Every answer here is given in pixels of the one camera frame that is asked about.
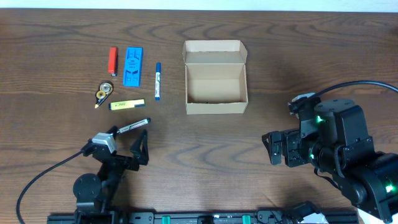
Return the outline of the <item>brown cardboard box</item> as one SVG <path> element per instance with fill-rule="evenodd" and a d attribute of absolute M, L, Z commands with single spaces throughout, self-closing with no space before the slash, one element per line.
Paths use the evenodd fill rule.
<path fill-rule="evenodd" d="M 240 40 L 187 40 L 183 45 L 187 114 L 243 114 L 248 105 Z"/>

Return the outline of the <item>blue plastic staple remover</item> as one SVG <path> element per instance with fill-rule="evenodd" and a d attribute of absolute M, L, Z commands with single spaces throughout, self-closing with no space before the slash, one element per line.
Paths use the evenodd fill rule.
<path fill-rule="evenodd" d="M 140 87 L 142 61 L 144 49 L 142 47 L 128 47 L 124 63 L 123 85 L 127 87 Z"/>

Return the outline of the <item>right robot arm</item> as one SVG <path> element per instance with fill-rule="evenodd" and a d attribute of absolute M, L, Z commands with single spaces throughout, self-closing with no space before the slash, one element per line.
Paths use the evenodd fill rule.
<path fill-rule="evenodd" d="M 397 154 L 376 151 L 363 109 L 353 100 L 297 100 L 297 129 L 262 136 L 271 164 L 311 164 L 351 204 L 392 223 L 397 214 Z"/>

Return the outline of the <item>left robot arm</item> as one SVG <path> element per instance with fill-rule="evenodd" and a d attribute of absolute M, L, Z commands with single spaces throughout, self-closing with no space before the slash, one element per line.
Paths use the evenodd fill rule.
<path fill-rule="evenodd" d="M 113 198 L 123 174 L 127 170 L 138 171 L 149 161 L 147 131 L 143 130 L 130 147 L 132 156 L 117 153 L 117 127 L 106 133 L 98 133 L 83 146 L 82 154 L 92 156 L 101 163 L 97 174 L 81 175 L 73 185 L 76 197 L 75 223 L 129 223 L 129 215 L 113 206 Z"/>

